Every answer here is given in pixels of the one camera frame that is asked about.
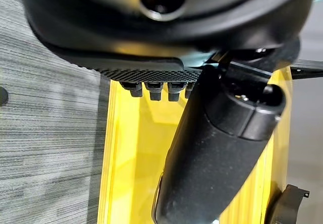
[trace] black bracket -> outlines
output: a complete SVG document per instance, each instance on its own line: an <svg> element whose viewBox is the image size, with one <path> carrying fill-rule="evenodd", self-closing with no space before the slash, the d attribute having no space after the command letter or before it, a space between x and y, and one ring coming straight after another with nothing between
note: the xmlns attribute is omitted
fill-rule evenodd
<svg viewBox="0 0 323 224"><path fill-rule="evenodd" d="M303 197L309 197L309 191L288 185L275 202L267 224L296 224L297 213Z"/></svg>

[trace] striped gray carpet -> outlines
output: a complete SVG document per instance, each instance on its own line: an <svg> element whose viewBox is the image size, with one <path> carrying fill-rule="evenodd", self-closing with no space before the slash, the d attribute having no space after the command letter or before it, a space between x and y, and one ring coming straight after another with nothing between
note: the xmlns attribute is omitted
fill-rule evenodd
<svg viewBox="0 0 323 224"><path fill-rule="evenodd" d="M96 223L109 82L45 49L0 0L0 223Z"/></svg>

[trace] yellow metal frame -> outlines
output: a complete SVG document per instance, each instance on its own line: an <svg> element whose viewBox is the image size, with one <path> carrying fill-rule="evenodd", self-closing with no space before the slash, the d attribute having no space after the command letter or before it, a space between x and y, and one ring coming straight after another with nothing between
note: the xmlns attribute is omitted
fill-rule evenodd
<svg viewBox="0 0 323 224"><path fill-rule="evenodd" d="M287 96L282 120L244 186L220 217L221 224L263 224L270 201L286 186L292 83L289 68L271 83ZM151 208L167 151L186 104L132 98L111 82L103 157L99 224L153 224Z"/></svg>

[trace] black grip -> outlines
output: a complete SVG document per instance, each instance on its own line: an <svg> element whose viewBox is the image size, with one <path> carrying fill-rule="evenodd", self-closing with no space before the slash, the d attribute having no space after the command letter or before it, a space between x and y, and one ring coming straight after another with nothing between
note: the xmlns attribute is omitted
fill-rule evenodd
<svg viewBox="0 0 323 224"><path fill-rule="evenodd" d="M235 95L215 69L201 74L168 152L153 218L211 224L238 193L285 106L278 86L257 100Z"/></svg>

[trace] round hole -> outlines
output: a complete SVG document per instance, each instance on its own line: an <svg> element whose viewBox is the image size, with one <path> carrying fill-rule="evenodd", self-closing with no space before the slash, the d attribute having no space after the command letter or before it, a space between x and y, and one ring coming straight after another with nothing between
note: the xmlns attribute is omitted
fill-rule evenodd
<svg viewBox="0 0 323 224"><path fill-rule="evenodd" d="M140 0L142 13L156 21L170 21L184 12L185 0Z"/></svg>

